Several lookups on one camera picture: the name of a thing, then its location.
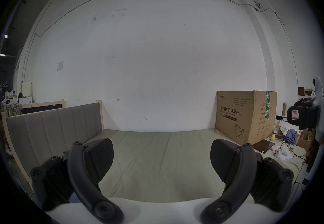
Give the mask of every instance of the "upholstered headboard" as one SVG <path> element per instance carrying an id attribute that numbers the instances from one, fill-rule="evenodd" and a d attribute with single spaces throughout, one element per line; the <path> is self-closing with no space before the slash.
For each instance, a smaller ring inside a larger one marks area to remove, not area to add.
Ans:
<path id="1" fill-rule="evenodd" d="M 103 129 L 101 115 L 101 101 L 97 101 L 6 117 L 8 143 L 19 168 L 25 170 L 23 174 L 30 176 L 32 168 L 54 155 L 61 156 L 73 142 L 84 143 L 99 134 Z"/>

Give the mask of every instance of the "wooden post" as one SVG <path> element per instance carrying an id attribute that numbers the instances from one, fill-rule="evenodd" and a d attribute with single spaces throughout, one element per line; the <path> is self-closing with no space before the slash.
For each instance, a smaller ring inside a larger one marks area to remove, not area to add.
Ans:
<path id="1" fill-rule="evenodd" d="M 282 116 L 286 116 L 286 103 L 283 103 Z"/>
<path id="2" fill-rule="evenodd" d="M 101 127 L 102 129 L 105 129 L 103 127 L 103 117 L 102 117 L 102 101 L 101 100 L 96 100 L 97 103 L 99 103 L 99 106 L 100 106 L 100 118 L 101 118 Z"/>

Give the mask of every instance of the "white box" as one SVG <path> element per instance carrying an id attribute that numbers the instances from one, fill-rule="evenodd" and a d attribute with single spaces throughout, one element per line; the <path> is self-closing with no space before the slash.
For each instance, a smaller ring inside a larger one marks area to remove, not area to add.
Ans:
<path id="1" fill-rule="evenodd" d="M 32 97 L 22 97 L 22 98 L 19 98 L 19 103 L 21 105 L 29 105 L 29 104 L 33 103 L 32 100 L 33 100 Z"/>

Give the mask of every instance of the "gray mattress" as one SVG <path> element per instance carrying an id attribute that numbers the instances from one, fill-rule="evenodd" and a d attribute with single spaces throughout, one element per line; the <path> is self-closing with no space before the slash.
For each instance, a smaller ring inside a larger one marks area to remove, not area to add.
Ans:
<path id="1" fill-rule="evenodd" d="M 227 139 L 214 129 L 182 132 L 131 132 L 103 130 L 99 137 L 112 140 L 114 161 L 99 183 L 102 194 L 144 202 L 178 202 L 198 198 L 218 198 L 225 184 L 210 163 L 210 147 L 215 139 Z M 298 155 L 305 150 L 295 147 Z M 264 157 L 272 156 L 268 151 Z M 302 159 L 281 162 L 295 178 Z M 246 202 L 253 203 L 249 196 Z"/>

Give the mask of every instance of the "cardboard box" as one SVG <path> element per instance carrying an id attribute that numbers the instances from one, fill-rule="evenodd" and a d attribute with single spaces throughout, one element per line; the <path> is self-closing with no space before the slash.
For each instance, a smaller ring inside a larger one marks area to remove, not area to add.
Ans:
<path id="1" fill-rule="evenodd" d="M 272 134 L 277 92 L 218 91 L 216 129 L 238 144 L 255 144 Z"/>
<path id="2" fill-rule="evenodd" d="M 305 149 L 307 152 L 310 147 L 311 139 L 312 132 L 308 131 L 307 129 L 303 129 L 302 133 L 300 133 L 297 139 L 297 146 Z"/>

